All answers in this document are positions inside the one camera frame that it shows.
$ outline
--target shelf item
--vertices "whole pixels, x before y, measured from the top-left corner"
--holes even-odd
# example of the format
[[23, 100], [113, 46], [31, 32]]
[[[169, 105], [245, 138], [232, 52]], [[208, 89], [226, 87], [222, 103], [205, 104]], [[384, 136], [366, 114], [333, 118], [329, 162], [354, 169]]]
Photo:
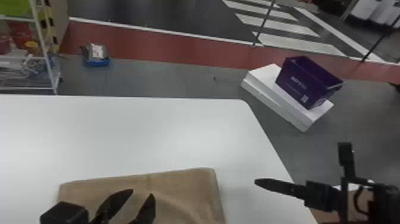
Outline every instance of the shelf item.
[[1, 0], [0, 14], [20, 17], [30, 9], [29, 0]]

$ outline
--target gray floor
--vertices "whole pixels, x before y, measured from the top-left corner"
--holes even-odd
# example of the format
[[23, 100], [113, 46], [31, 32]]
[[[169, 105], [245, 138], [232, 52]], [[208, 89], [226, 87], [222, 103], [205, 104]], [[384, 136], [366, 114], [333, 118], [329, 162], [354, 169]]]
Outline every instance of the gray floor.
[[304, 134], [239, 86], [246, 70], [136, 60], [89, 68], [79, 56], [67, 57], [61, 95], [239, 98], [251, 106], [295, 182], [338, 184], [336, 144], [351, 141], [360, 176], [400, 186], [400, 93], [387, 83], [347, 81], [332, 97], [335, 107]]

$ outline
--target black cable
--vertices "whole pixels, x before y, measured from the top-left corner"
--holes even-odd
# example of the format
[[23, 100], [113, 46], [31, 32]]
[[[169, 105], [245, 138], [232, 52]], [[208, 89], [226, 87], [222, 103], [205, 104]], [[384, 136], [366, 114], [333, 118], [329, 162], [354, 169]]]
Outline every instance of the black cable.
[[368, 212], [362, 211], [362, 210], [360, 209], [360, 207], [358, 206], [358, 199], [359, 199], [361, 193], [363, 193], [363, 190], [364, 190], [364, 186], [360, 185], [360, 186], [358, 187], [358, 189], [357, 189], [357, 192], [354, 194], [354, 197], [353, 197], [353, 200], [354, 200], [354, 208], [355, 208], [355, 210], [356, 210], [358, 213], [361, 213], [361, 214], [364, 214], [364, 215], [368, 216]]

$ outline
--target purple bin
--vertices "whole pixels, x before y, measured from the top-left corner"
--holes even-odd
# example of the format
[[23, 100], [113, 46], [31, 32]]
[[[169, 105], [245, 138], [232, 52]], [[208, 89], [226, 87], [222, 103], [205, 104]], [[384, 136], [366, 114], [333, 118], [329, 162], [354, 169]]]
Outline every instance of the purple bin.
[[307, 110], [322, 105], [344, 84], [306, 56], [285, 59], [275, 82]]

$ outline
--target white box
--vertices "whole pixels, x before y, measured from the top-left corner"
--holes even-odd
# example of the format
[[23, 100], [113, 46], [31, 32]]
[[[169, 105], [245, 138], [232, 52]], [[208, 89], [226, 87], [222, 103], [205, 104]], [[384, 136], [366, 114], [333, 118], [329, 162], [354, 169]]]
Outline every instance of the white box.
[[242, 87], [285, 120], [305, 132], [333, 107], [333, 103], [327, 100], [321, 106], [307, 110], [275, 83], [280, 70], [281, 68], [276, 64], [270, 64], [249, 71], [242, 82]]
[[243, 80], [241, 86], [244, 89], [246, 89], [249, 93], [251, 93], [251, 95], [260, 100], [263, 104], [265, 104], [267, 107], [275, 111], [275, 113], [279, 114], [289, 123], [297, 127], [297, 129], [299, 129], [301, 132], [306, 132], [308, 130], [309, 126], [306, 126], [305, 124], [299, 122], [296, 118], [293, 117], [293, 115], [284, 110], [278, 103], [276, 103], [269, 96], [262, 93], [253, 84], [249, 83], [246, 79]]

